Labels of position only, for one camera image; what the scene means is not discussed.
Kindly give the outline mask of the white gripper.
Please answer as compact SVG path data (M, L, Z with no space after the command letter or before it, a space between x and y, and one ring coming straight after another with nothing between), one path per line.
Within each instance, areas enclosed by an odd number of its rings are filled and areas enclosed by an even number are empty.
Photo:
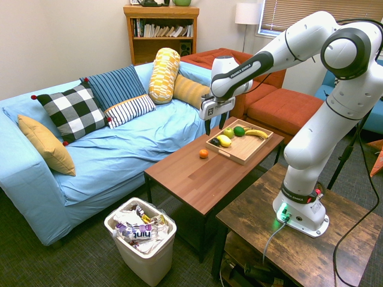
M219 122L219 129L224 127L229 111L235 106L235 98L231 97L224 102L218 102L218 99L209 94L201 97L199 116L205 122L205 133L210 135L211 132L211 118L221 115Z

